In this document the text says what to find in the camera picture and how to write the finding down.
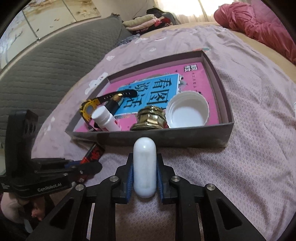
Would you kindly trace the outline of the operator hand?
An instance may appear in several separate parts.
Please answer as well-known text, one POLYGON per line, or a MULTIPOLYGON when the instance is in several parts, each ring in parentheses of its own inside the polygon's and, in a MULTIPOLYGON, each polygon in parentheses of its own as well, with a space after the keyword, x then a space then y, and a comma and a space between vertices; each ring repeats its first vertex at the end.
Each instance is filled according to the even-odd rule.
POLYGON ((45 217, 45 198, 23 200, 14 193, 4 192, 1 199, 1 211, 10 221, 23 223, 30 217, 42 221, 45 217))

